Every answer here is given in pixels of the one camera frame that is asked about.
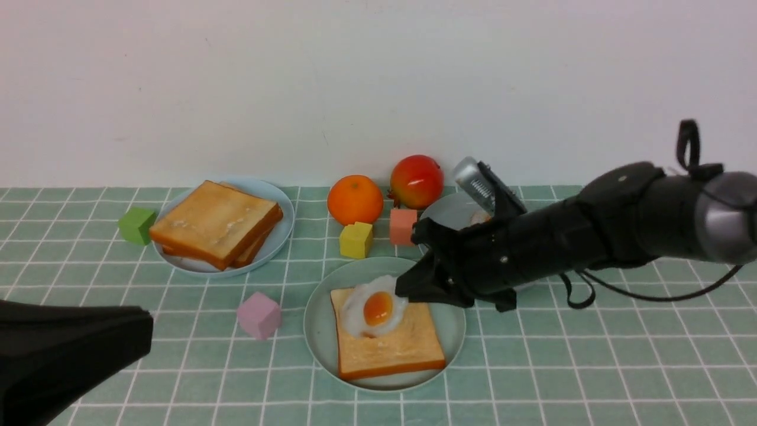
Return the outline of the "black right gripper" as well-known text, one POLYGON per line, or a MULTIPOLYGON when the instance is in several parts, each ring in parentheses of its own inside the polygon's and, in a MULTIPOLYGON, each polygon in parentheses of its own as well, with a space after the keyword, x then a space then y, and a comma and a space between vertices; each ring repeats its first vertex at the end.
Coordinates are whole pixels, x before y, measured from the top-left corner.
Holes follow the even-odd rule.
POLYGON ((459 308, 484 301, 498 312, 508 312, 516 308, 517 286, 557 276, 565 286, 568 305, 576 308, 567 273, 578 267, 568 242, 568 233, 577 225, 578 208, 573 202, 511 218, 492 217, 461 230, 421 219, 412 240, 427 251, 397 277, 394 294, 411 303, 459 308))

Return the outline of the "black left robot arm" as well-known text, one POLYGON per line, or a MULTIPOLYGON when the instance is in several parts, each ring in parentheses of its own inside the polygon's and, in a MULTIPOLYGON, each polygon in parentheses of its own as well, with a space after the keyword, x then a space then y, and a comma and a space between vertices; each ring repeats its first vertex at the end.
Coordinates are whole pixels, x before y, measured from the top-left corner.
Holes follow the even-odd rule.
POLYGON ((1 423, 46 425, 148 355, 154 319, 138 306, 1 303, 1 423))

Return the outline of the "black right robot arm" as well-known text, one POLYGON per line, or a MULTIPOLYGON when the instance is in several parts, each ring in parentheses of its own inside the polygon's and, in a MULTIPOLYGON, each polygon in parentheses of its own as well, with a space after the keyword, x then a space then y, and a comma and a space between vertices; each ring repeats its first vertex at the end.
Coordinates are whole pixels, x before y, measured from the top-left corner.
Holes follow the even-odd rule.
POLYGON ((708 288, 683 296, 644 296, 606 284, 614 293, 649 302, 692 299, 719 288, 755 260, 755 176, 720 164, 668 176, 638 162, 604 173, 576 196, 527 211, 482 162, 466 164, 460 186, 490 211, 490 220, 454 230, 432 218, 414 224, 411 240, 427 248, 397 279, 395 293, 411 302, 469 308, 492 303, 514 310, 516 288, 568 272, 589 286, 595 270, 635 269, 658 258, 731 264, 708 288))

